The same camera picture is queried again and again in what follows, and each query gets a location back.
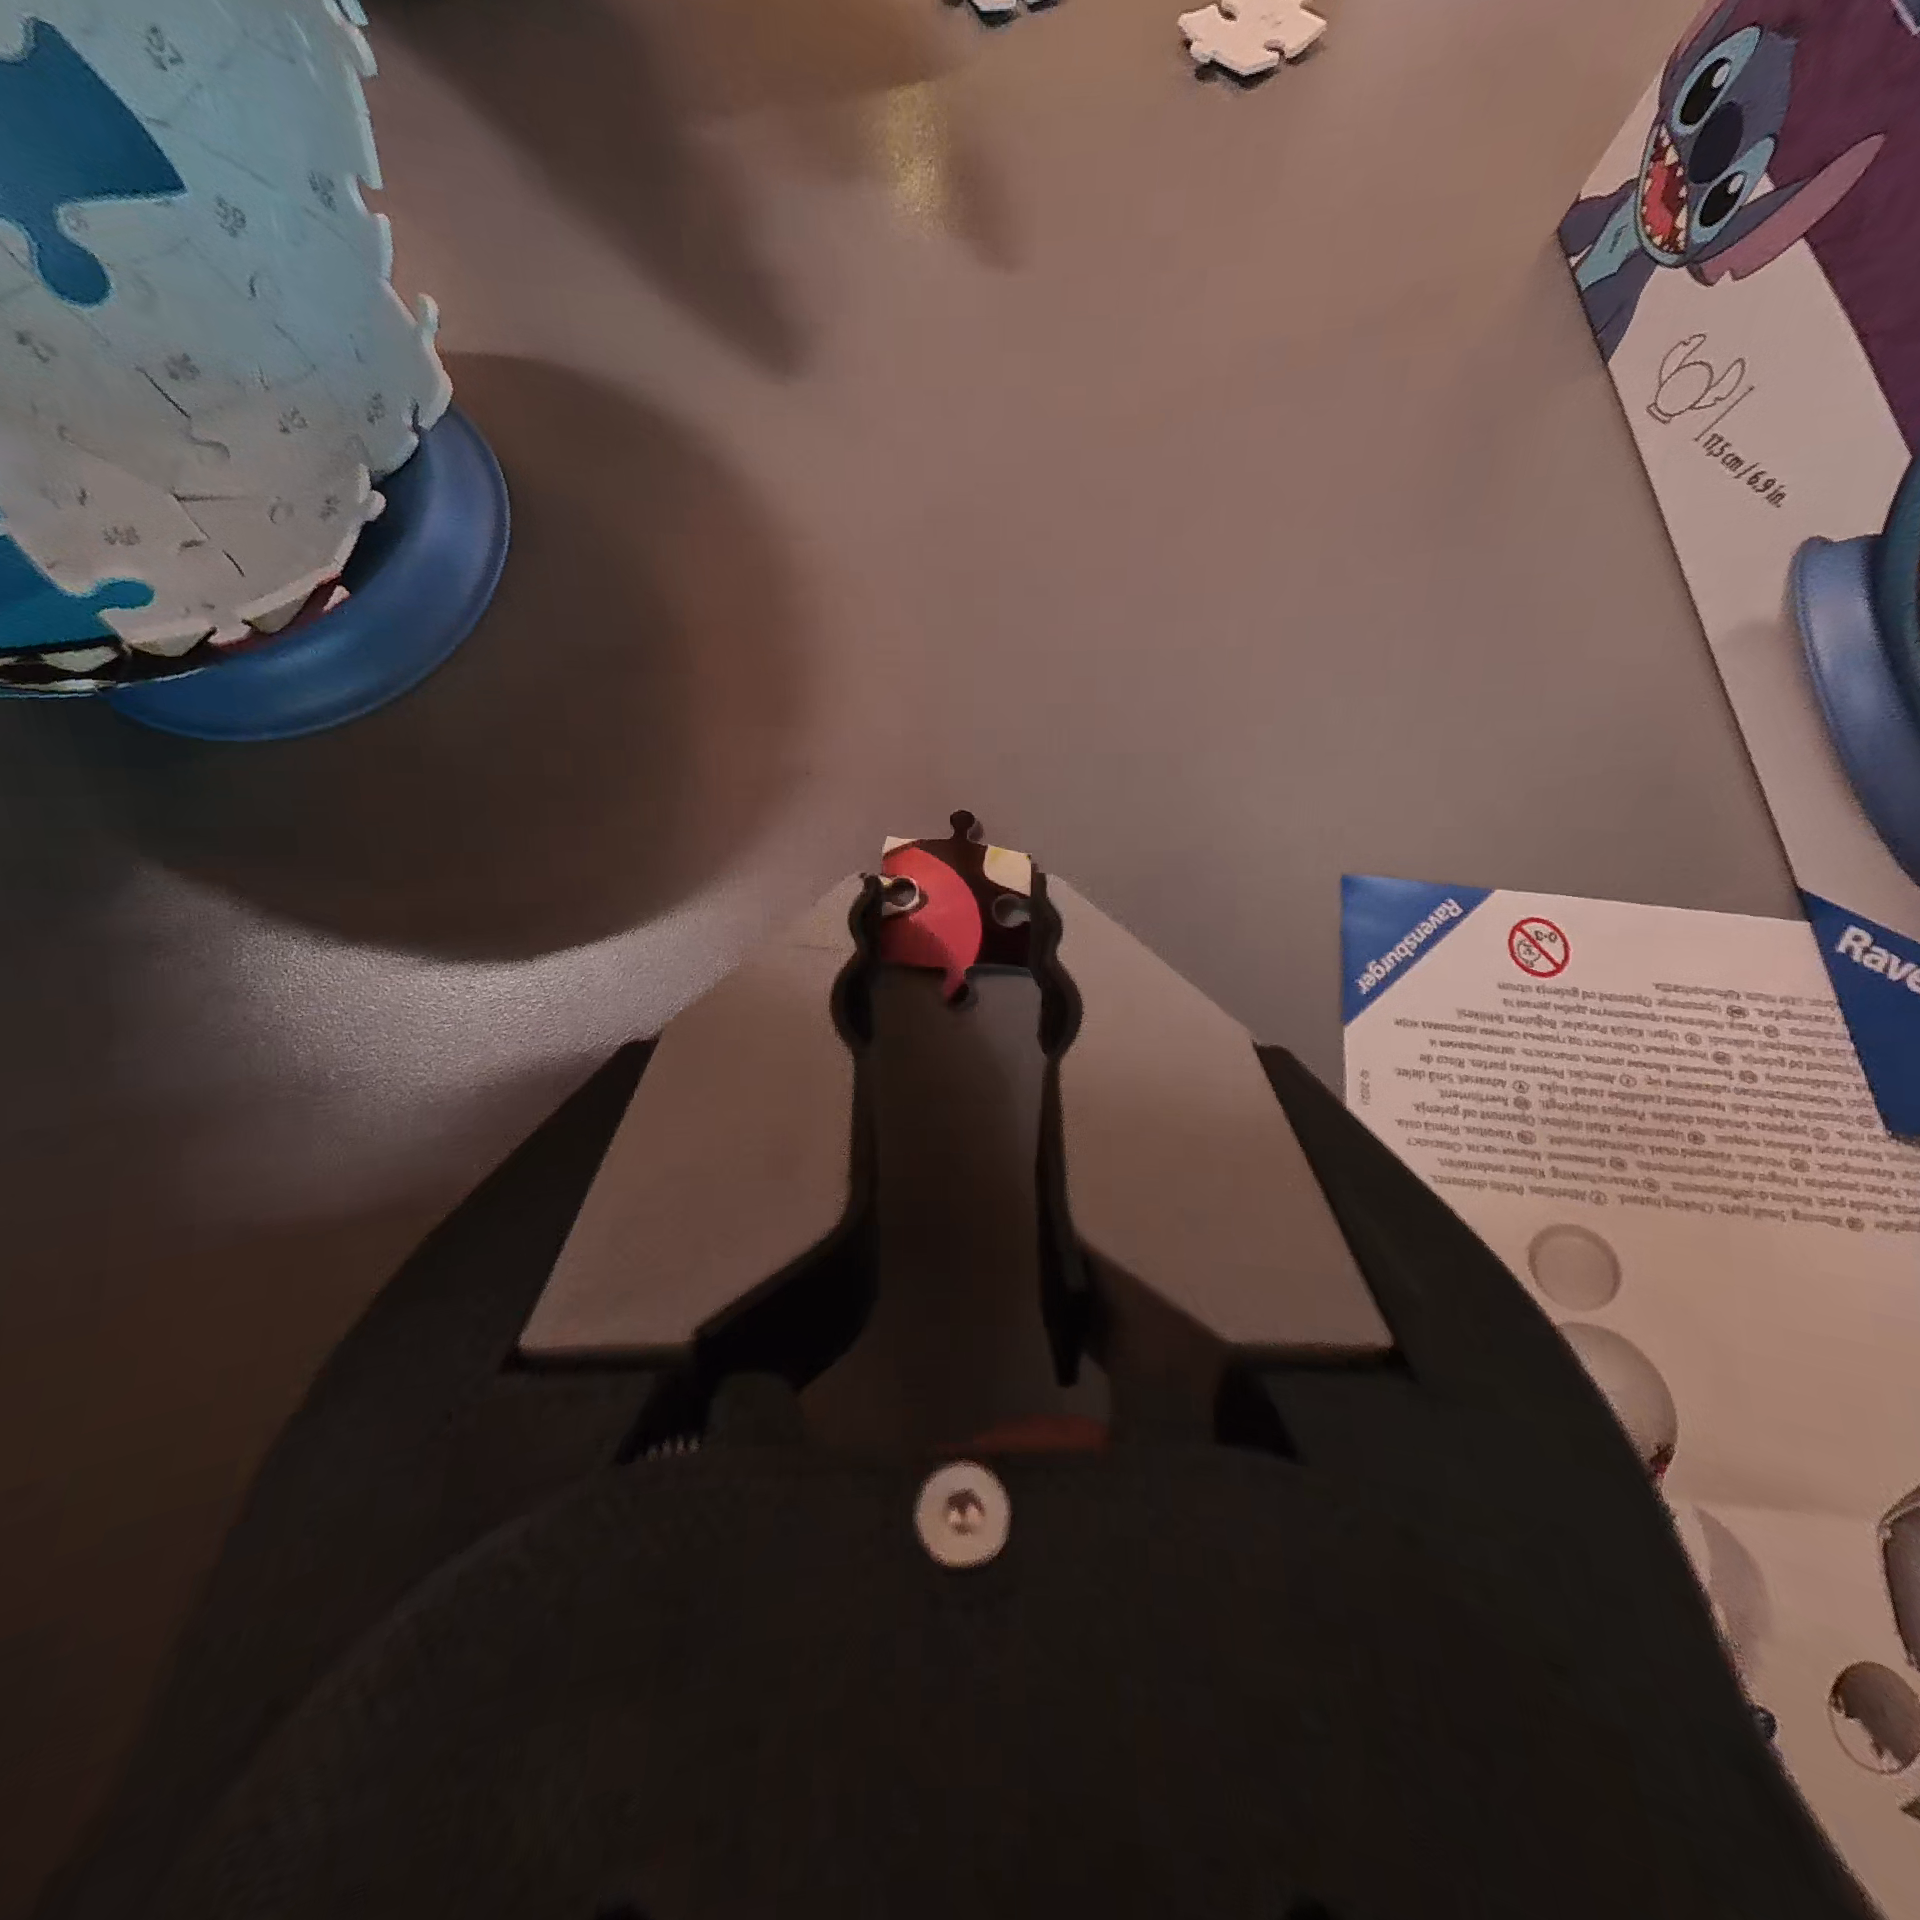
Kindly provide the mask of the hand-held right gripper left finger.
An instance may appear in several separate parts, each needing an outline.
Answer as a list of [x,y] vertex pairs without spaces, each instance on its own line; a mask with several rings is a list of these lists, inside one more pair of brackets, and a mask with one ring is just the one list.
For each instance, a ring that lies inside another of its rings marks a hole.
[[846,987],[873,889],[839,880],[668,1020],[516,1359],[810,1385],[873,1308]]

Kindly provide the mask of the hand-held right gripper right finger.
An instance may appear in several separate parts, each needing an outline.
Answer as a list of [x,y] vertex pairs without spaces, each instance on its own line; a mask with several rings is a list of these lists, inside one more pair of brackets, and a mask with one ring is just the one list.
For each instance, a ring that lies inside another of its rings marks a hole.
[[1035,872],[1041,1298],[1070,1384],[1128,1347],[1375,1362],[1394,1338],[1252,1034],[1067,880]]

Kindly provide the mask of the blue round ball stand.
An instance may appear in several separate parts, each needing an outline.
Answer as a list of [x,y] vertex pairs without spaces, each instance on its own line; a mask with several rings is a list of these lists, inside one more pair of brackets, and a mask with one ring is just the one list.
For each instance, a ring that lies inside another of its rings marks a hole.
[[382,497],[336,609],[193,675],[113,691],[105,705],[170,736],[260,743],[339,729],[418,689],[490,609],[512,502],[490,442],[458,404],[384,479]]

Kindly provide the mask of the blue puzzle ball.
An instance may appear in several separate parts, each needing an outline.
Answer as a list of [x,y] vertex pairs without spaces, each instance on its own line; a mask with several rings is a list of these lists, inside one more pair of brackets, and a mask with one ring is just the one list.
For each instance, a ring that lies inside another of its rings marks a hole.
[[449,409],[394,284],[363,6],[3,6],[8,698],[175,682],[346,599]]

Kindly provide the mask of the cartoon printed puzzle box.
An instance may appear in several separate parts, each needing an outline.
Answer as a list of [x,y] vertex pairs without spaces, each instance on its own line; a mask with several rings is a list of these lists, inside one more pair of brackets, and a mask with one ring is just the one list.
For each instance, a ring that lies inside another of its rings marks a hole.
[[1866,1086],[1916,1142],[1916,6],[1699,6],[1556,244]]

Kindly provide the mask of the white instruction leaflet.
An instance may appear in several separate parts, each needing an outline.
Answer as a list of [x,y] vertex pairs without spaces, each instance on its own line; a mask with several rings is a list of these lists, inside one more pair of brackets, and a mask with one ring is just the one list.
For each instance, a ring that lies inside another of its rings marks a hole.
[[1747,1698],[1916,1916],[1919,1174],[1814,930],[1345,878],[1347,1100],[1559,1327]]

